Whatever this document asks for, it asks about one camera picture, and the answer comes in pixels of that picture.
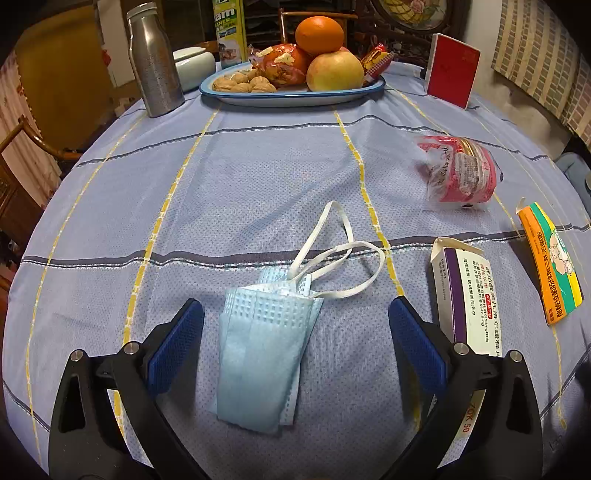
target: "red book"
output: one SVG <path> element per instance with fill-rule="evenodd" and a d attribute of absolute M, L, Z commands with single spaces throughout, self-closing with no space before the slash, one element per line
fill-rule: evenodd
<path fill-rule="evenodd" d="M 441 33 L 433 35 L 425 90 L 466 108 L 474 85 L 480 50 Z"/>

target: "red plastic bag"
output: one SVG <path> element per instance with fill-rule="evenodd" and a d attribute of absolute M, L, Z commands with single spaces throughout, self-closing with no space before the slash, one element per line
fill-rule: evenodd
<path fill-rule="evenodd" d="M 257 53 L 256 65 L 276 87 L 299 85 L 306 81 L 310 56 L 293 43 L 266 48 Z"/>
<path fill-rule="evenodd" d="M 432 206 L 485 203 L 502 180 L 491 153 L 467 138 L 430 135 L 419 137 L 417 145 L 431 161 L 427 201 Z"/>

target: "blue face mask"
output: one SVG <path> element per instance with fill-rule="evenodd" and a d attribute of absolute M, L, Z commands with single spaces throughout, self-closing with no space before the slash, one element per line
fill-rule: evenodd
<path fill-rule="evenodd" d="M 343 221 L 348 242 L 316 256 L 298 273 L 332 206 Z M 310 290 L 311 282 L 342 264 L 353 247 L 378 252 L 380 265 L 376 273 L 348 290 Z M 307 273 L 331 255 L 344 251 L 338 260 Z M 378 247 L 353 240 L 344 210 L 337 202 L 330 202 L 289 269 L 267 267 L 257 284 L 228 289 L 219 318 L 220 370 L 217 396 L 211 407 L 218 418 L 264 433 L 275 433 L 279 425 L 292 424 L 300 362 L 323 300 L 363 291 L 377 277 L 384 261 L 384 252 Z"/>

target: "cartoon baby illustration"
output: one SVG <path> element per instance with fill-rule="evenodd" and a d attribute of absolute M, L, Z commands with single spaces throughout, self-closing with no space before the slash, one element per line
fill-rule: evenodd
<path fill-rule="evenodd" d="M 561 275 L 571 274 L 573 272 L 573 263 L 556 231 L 550 235 L 549 244 L 550 258 L 556 271 Z"/>

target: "mask ear loop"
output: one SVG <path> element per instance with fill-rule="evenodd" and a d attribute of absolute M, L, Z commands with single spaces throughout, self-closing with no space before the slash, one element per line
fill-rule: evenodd
<path fill-rule="evenodd" d="M 312 233 L 308 237 L 308 240 L 306 240 L 306 243 L 304 243 L 304 246 L 301 248 L 301 250 L 296 255 L 295 260 L 293 261 L 293 263 L 290 266 L 290 269 L 287 272 L 287 280 L 292 280 L 292 279 L 296 278 L 296 276 L 298 279 L 301 278 L 301 273 L 298 274 L 297 271 L 301 267 L 301 263 L 306 258 L 306 255 L 308 254 L 308 252 L 310 252 L 312 245 L 314 244 L 314 242 L 316 241 L 316 238 L 318 237 L 320 231 L 322 230 L 322 227 L 324 226 L 324 223 L 326 222 L 326 219 L 328 218 L 330 208 L 333 205 L 335 206 L 336 211 L 339 214 L 341 221 L 343 222 L 343 226 L 345 227 L 345 233 L 347 234 L 348 243 L 355 241 L 355 239 L 353 238 L 353 229 L 351 228 L 351 224 L 349 222 L 349 218 L 347 217 L 347 214 L 345 213 L 345 211 L 343 210 L 343 208 L 341 207 L 339 202 L 337 202 L 336 200 L 332 200 L 331 202 L 327 203 L 326 206 L 324 207 L 324 211 L 322 212 L 322 215 L 320 215 L 320 218 L 318 219 L 316 226 L 312 230 Z M 337 268 L 341 263 L 343 263 L 345 261 L 345 259 L 349 256 L 349 254 L 351 252 L 352 252 L 352 249 L 349 248 L 347 250 L 347 253 L 345 253 L 345 255 L 343 255 L 338 260 L 331 262 L 330 264 L 325 265 L 322 268 L 319 268 L 315 272 L 312 272 L 310 275 L 311 280 L 315 280 L 318 277 L 321 277 L 322 275 L 325 275 L 328 272 L 330 272 L 331 270 L 334 270 L 335 268 Z"/>
<path fill-rule="evenodd" d="M 327 258 L 335 253 L 342 252 L 343 250 L 348 250 L 350 252 L 351 249 L 354 247 L 367 247 L 379 254 L 379 267 L 376 270 L 376 272 L 369 279 L 364 281 L 362 284 L 357 285 L 356 287 L 349 288 L 347 290 L 321 291 L 321 292 L 313 295 L 312 298 L 321 297 L 324 299 L 344 299 L 347 297 L 352 297 L 353 295 L 357 295 L 358 293 L 361 293 L 362 291 L 364 291 L 367 287 L 369 287 L 374 282 L 374 280 L 377 278 L 380 271 L 382 270 L 382 267 L 384 266 L 384 262 L 386 261 L 386 255 L 384 254 L 384 252 L 381 248 L 376 247 L 374 244 L 370 244 L 369 242 L 364 242 L 361 240 L 356 241 L 356 242 L 349 242 L 349 243 L 343 244 L 343 245 L 337 245 L 336 247 L 333 247 L 330 250 L 326 250 L 326 251 L 322 252 L 321 254 L 316 255 L 312 260 L 310 260 L 306 264 L 306 267 L 304 268 L 304 270 L 302 270 L 300 273 L 297 274 L 297 276 L 295 276 L 293 278 L 293 280 L 295 282 L 297 282 L 303 275 L 306 274 L 306 272 L 309 269 L 311 269 L 312 267 L 314 267 L 317 264 L 319 264 L 320 262 L 322 262 L 325 258 Z M 339 260 L 337 260 L 327 266 L 335 265 Z"/>

